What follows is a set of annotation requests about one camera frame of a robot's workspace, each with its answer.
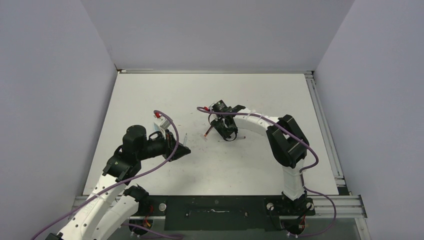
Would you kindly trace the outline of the thin white pen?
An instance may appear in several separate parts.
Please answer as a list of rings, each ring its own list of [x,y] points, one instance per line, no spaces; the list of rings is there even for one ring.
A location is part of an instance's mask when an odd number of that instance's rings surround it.
[[[184,135],[184,139],[183,139],[183,146],[186,146],[186,144],[187,144],[187,140],[188,140],[188,134],[186,133],[185,135]]]

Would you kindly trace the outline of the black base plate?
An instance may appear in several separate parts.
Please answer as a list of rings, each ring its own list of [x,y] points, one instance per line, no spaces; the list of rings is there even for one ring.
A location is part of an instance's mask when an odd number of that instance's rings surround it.
[[[300,229],[315,213],[311,198],[297,204],[280,195],[151,195],[129,222],[147,228],[163,220],[166,231],[279,231]]]

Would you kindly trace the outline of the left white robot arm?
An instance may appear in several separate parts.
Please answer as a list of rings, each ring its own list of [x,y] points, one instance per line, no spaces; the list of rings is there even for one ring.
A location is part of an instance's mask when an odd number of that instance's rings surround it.
[[[120,145],[107,161],[94,190],[75,210],[70,222],[48,240],[106,240],[131,215],[148,211],[148,192],[131,185],[141,170],[141,162],[163,156],[167,162],[191,153],[179,143],[179,137],[169,130],[156,131],[155,138],[147,135],[145,127],[130,126]]]

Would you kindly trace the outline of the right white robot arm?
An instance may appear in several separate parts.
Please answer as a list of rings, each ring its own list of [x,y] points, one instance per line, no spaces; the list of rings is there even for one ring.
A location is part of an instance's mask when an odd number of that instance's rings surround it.
[[[210,125],[227,142],[238,135],[239,129],[266,137],[274,159],[282,166],[283,209],[300,216],[314,210],[301,174],[309,141],[291,115],[270,117],[242,105],[228,106],[222,100],[207,107],[206,111],[214,116]]]

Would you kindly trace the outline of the red pen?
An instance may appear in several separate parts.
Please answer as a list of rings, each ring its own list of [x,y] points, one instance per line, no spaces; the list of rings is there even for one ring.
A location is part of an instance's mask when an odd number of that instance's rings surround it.
[[[208,134],[211,132],[212,129],[213,129],[213,126],[210,125],[209,128],[207,129],[207,131],[205,132],[205,134],[203,136],[206,138],[208,136]]]

